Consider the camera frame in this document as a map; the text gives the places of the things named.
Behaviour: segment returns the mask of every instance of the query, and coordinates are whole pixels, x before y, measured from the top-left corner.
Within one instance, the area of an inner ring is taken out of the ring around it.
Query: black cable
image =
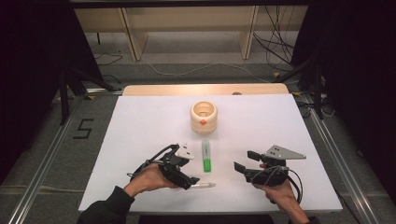
[[[282,58],[281,56],[279,56],[278,54],[276,54],[274,51],[272,51],[271,49],[269,49],[269,44],[268,44],[268,46],[264,46],[264,44],[260,41],[260,39],[257,37],[257,34],[256,33],[253,33],[253,36],[256,38],[256,40],[259,42],[259,44],[264,48],[264,49],[266,49],[267,51],[269,51],[269,52],[271,52],[272,54],[274,54],[277,58],[279,58],[280,60],[282,60],[284,63],[287,63],[288,65],[291,65],[292,66],[292,64],[291,63],[289,63],[288,61],[286,61],[284,58]]]
[[[293,6],[293,8],[292,8],[292,10],[291,10],[291,13],[290,13],[290,17],[289,17],[289,21],[288,21],[288,26],[286,27],[286,32],[285,32],[285,40],[286,40],[286,34],[288,33],[288,30],[289,30],[291,18],[293,17],[293,14],[294,14],[294,9],[295,9],[295,6]]]
[[[314,108],[315,104],[304,103],[296,101],[298,107],[305,107],[305,108]],[[320,106],[330,105],[330,103],[320,103]]]
[[[295,173],[295,172],[292,171],[292,170],[290,170],[290,171],[291,171],[292,173],[294,173],[294,174],[297,176],[297,178],[298,178],[298,180],[299,180],[299,182],[300,182],[301,196],[300,196],[300,200],[297,199],[297,202],[300,203],[301,200],[303,199],[303,181],[301,181],[301,178],[297,175],[297,173]],[[294,182],[293,179],[291,179],[290,176],[288,176],[288,180],[289,180],[289,181],[291,182],[291,184],[298,190],[297,184]]]
[[[307,108],[305,114],[303,114],[303,119],[311,117],[311,108]]]
[[[145,162],[143,162],[143,164],[141,164],[140,167],[137,168],[137,170],[136,170],[133,174],[128,173],[127,175],[128,175],[129,177],[134,177],[134,176],[139,175],[140,172],[142,172],[144,168],[146,168],[146,167],[148,167],[150,164],[152,164],[152,162],[153,162],[157,157],[159,157],[161,154],[163,154],[163,153],[164,153],[166,150],[168,150],[169,148],[172,148],[172,146],[173,146],[173,145],[170,145],[170,146],[168,146],[168,147],[163,148],[160,152],[158,152],[157,154],[155,154],[151,159],[146,160]]]
[[[259,37],[256,33],[253,33],[253,34],[256,35],[256,37],[259,38],[260,41],[268,42],[268,43],[270,43],[270,44],[275,44],[275,45],[282,45],[282,43],[274,42],[274,41],[269,41],[269,40],[266,40],[266,39],[264,39],[264,38],[262,38],[262,37]],[[292,45],[290,45],[290,44],[288,44],[288,43],[283,43],[283,45],[287,46],[288,48],[294,49],[294,46],[292,46]]]
[[[121,81],[119,81],[116,77],[114,77],[114,76],[111,76],[111,75],[103,75],[103,77],[113,77],[114,79],[116,79],[116,81],[119,83],[119,84],[122,84],[122,82]]]
[[[119,55],[119,54],[108,54],[108,53],[103,53],[103,54],[99,55],[98,57],[96,57],[95,59],[99,59],[99,58],[101,58],[101,57],[104,56],[104,55],[117,56],[117,57],[119,57],[119,58],[116,59],[116,60],[114,60],[114,61],[111,62],[111,63],[99,63],[98,65],[110,65],[110,64],[113,64],[114,62],[119,61],[119,60],[122,59],[122,55]]]
[[[283,14],[282,14],[282,19],[280,20],[280,23],[282,23],[283,18],[285,17],[286,10],[288,10],[288,8],[289,8],[289,6],[286,6],[286,7],[285,7],[285,10],[283,11]],[[291,17],[292,17],[292,15],[293,15],[293,13],[294,13],[294,7],[293,7],[293,10],[292,10],[292,12],[291,12],[291,14],[290,14],[288,26],[287,26],[287,28],[286,28],[285,40],[286,40],[286,33],[287,33],[288,30],[289,30],[289,25],[290,25],[290,21],[291,21]],[[286,49],[286,51],[288,52],[289,56],[291,57],[292,55],[291,55],[291,53],[290,53],[290,51],[289,51],[289,49],[288,49],[288,47],[287,47],[287,45],[286,45],[286,41],[284,41],[283,38],[282,38],[282,43],[284,44],[284,45],[282,46],[282,48],[284,47],[284,48]]]
[[[279,6],[276,6],[276,22],[274,22],[273,18],[271,17],[271,15],[270,15],[270,13],[269,13],[269,11],[268,11],[268,7],[267,7],[267,6],[265,6],[265,11],[267,12],[268,17],[270,18],[271,23],[272,23],[273,26],[274,26],[273,35],[274,35],[282,44],[285,43],[285,41],[284,41],[283,38],[282,38],[282,35],[281,35],[280,32],[279,32],[279,30],[280,30]],[[289,58],[288,58],[288,56],[287,56],[287,54],[286,54],[286,51],[285,51],[285,49],[284,49],[284,45],[282,45],[282,49],[283,49],[283,52],[285,53],[286,59],[288,60],[288,63],[289,63],[290,60],[289,60]]]
[[[264,186],[266,186],[266,185],[268,184],[268,182],[270,181],[270,179],[271,179],[271,177],[274,175],[274,173],[275,173],[278,169],[280,169],[280,166],[271,167],[271,168],[268,168],[268,169],[274,169],[274,170],[273,170],[273,172],[271,172],[270,176],[268,176],[268,179],[267,179],[267,181],[265,181]]]

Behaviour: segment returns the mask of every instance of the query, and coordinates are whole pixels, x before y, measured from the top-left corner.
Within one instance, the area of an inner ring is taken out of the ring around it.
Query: white table
[[[190,108],[210,101],[219,110],[218,128],[208,136],[194,133]],[[201,143],[211,145],[212,172],[204,173]],[[79,211],[106,199],[115,185],[125,186],[142,162],[170,144],[187,143],[195,159],[182,172],[213,182],[211,189],[159,189],[136,196],[136,214],[262,214],[278,211],[233,169],[237,161],[258,169],[247,151],[264,153],[279,145],[305,154],[307,159],[287,161],[303,181],[302,208],[306,212],[336,212],[342,206],[290,94],[121,96],[114,109],[104,143],[92,171]],[[293,174],[290,176],[298,183]]]

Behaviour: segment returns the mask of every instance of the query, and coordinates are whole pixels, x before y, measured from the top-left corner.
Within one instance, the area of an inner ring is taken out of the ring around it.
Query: small white object
[[[201,183],[196,185],[191,185],[191,189],[208,189],[215,187],[215,183]]]
[[[184,158],[184,159],[187,159],[187,160],[193,160],[194,159],[194,156],[187,149],[187,144],[185,144],[183,147],[180,147],[178,149],[178,151],[175,153],[175,155],[177,157]]]

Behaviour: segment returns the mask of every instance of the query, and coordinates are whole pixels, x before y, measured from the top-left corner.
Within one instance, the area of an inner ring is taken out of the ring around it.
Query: black mount
[[[171,181],[175,185],[188,189],[191,185],[196,184],[200,178],[197,177],[188,177],[187,175],[180,172],[180,167],[187,164],[190,160],[178,157],[176,152],[179,150],[180,146],[178,144],[170,145],[163,150],[161,150],[156,156],[154,156],[151,160],[145,161],[136,171],[132,174],[131,181],[148,165],[154,162],[155,158],[161,155],[168,149],[171,149],[170,152],[167,152],[163,155],[155,163],[158,163],[160,166],[161,173],[163,177],[167,180]]]
[[[248,183],[274,187],[283,184],[288,178],[289,168],[286,167],[285,160],[268,158],[264,154],[260,155],[254,151],[248,151],[247,157],[265,164],[264,170],[252,170],[237,162],[233,163],[235,171],[243,174]]]

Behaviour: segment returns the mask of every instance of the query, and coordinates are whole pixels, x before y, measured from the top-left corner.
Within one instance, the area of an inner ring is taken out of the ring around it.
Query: green marker
[[[210,172],[212,170],[212,166],[210,164],[210,146],[209,141],[202,141],[202,153],[204,159],[204,171]]]

